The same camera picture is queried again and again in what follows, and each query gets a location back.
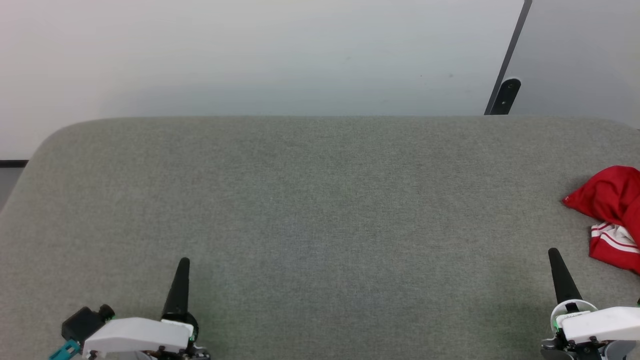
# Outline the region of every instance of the red cloth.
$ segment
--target red cloth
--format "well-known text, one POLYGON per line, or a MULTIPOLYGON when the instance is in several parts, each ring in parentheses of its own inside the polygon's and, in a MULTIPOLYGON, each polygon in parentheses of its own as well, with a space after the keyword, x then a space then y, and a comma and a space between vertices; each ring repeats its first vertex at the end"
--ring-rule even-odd
MULTIPOLYGON (((602 170, 565 197, 563 203, 590 217, 621 225, 636 243, 640 241, 640 171, 632 167, 602 170)), ((591 240, 592 258, 640 274, 640 254, 620 251, 600 240, 591 240)))

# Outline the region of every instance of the black connector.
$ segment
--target black connector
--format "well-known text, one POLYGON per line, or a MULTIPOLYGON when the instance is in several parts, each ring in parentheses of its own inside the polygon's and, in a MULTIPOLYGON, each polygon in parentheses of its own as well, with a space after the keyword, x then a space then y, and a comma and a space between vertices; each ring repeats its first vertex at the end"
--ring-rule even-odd
POLYGON ((84 341, 114 316, 115 313, 108 305, 100 306, 98 312, 91 311, 85 306, 62 323, 62 337, 84 346, 84 341))

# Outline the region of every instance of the gray table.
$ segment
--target gray table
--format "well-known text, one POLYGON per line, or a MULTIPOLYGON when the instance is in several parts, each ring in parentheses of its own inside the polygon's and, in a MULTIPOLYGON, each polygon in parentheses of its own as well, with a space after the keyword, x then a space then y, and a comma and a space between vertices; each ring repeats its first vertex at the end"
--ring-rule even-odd
POLYGON ((158 318, 188 256, 216 359, 539 359, 549 247, 594 304, 640 296, 560 203, 615 164, 640 133, 595 119, 74 125, 0 213, 0 354, 45 359, 81 306, 158 318))

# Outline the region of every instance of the white wall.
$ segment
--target white wall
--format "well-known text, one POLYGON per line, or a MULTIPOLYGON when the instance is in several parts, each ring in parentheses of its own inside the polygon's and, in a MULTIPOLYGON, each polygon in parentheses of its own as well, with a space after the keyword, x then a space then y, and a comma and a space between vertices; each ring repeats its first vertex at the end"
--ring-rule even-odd
POLYGON ((522 80, 510 114, 640 128, 640 1, 533 0, 506 76, 522 80))
POLYGON ((105 117, 480 115, 523 0, 3 0, 0 159, 105 117))

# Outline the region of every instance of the black wall trim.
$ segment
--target black wall trim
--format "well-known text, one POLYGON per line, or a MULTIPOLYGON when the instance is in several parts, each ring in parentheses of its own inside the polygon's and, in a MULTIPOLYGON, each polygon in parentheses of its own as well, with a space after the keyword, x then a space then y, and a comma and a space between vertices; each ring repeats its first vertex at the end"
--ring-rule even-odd
POLYGON ((0 160, 0 168, 25 167, 29 160, 0 160))
POLYGON ((518 38, 520 37, 520 33, 522 32, 524 20, 527 19, 527 14, 529 13, 529 9, 531 8, 532 1, 533 0, 524 0, 522 11, 520 12, 518 22, 516 23, 516 28, 513 31, 511 42, 509 43, 509 47, 507 48, 507 54, 504 56, 504 61, 502 62, 502 67, 500 68, 500 72, 498 73, 498 78, 495 80, 495 85, 493 86, 493 92, 491 93, 491 97, 489 98, 489 103, 486 105, 486 109, 484 110, 485 115, 491 115, 491 108, 493 107, 493 103, 495 102, 495 97, 498 96, 498 91, 500 90, 502 79, 504 78, 504 75, 507 72, 507 68, 509 67, 511 55, 513 55, 513 50, 516 48, 516 44, 518 43, 518 38))

